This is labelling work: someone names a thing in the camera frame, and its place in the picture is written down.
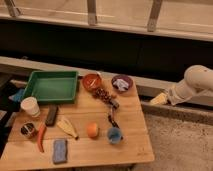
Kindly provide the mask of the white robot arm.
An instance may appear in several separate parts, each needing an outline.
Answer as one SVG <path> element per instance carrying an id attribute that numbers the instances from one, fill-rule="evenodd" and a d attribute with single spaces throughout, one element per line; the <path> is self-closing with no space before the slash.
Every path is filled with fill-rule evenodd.
<path id="1" fill-rule="evenodd" d="M 164 105 L 170 102 L 177 105 L 208 90 L 213 91 L 213 69 L 203 65 L 192 65 L 185 70 L 181 81 L 158 94 L 150 104 Z"/>

